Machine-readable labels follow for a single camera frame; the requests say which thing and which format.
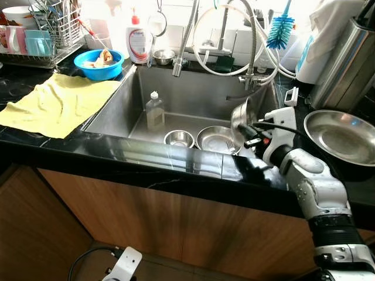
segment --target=blue bowl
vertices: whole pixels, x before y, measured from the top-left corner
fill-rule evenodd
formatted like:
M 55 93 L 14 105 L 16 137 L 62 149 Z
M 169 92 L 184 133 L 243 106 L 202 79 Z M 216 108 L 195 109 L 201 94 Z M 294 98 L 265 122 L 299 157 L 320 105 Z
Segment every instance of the blue bowl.
M 74 59 L 74 64 L 76 65 L 76 67 L 82 69 L 84 75 L 86 75 L 88 79 L 103 81 L 114 78 L 121 73 L 122 63 L 124 62 L 125 57 L 122 53 L 113 50 L 109 51 L 113 56 L 113 60 L 116 61 L 115 64 L 100 68 L 89 68 L 83 66 L 86 61 L 96 61 L 102 51 L 103 50 L 88 51 L 76 56 L 76 58 Z

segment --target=dish rack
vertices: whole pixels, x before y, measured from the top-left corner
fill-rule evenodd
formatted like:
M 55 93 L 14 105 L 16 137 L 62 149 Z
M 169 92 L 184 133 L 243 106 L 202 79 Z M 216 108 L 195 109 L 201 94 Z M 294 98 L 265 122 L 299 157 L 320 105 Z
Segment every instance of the dish rack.
M 30 4 L 38 28 L 49 32 L 52 40 L 51 56 L 28 56 L 1 53 L 0 61 L 19 66 L 57 68 L 57 64 L 82 47 L 84 34 L 79 22 L 80 7 L 70 0 L 46 0 L 44 6 Z

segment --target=wooden cabinet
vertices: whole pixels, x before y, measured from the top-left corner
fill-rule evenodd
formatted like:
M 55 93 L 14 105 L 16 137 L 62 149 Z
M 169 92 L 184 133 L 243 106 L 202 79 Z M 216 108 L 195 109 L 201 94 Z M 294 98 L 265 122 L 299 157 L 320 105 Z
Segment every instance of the wooden cabinet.
M 0 280 L 66 280 L 90 235 L 30 167 L 0 178 Z
M 315 268 L 303 219 L 40 172 L 95 240 L 254 280 L 290 279 Z M 364 239 L 374 236 L 361 233 Z

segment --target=kitchen sink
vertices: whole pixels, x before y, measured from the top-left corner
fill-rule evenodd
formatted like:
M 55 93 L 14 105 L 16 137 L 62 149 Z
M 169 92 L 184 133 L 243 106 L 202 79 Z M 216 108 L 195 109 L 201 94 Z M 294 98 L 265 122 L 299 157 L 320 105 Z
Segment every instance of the kitchen sink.
M 157 132 L 147 130 L 145 112 L 153 91 L 165 103 L 165 127 Z M 167 68 L 132 66 L 117 91 L 83 130 L 163 143 L 166 133 L 182 129 L 196 139 L 205 127 L 230 127 L 231 112 L 246 100 L 246 95 L 237 77 L 184 71 L 176 78 Z M 276 109 L 273 83 L 253 94 L 251 104 L 259 119 Z

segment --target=plastic bottle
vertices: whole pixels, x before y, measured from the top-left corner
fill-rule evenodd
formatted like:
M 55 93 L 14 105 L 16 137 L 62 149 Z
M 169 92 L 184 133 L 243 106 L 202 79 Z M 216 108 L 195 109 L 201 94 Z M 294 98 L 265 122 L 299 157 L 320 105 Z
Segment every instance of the plastic bottle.
M 131 23 L 132 25 L 127 28 L 126 32 L 126 42 L 130 59 L 134 63 L 146 63 L 147 55 L 151 48 L 152 36 L 142 27 L 139 17 L 135 14 L 135 8 L 133 8 Z
M 151 100 L 146 103 L 147 128 L 158 131 L 164 127 L 164 103 L 156 91 L 151 93 Z

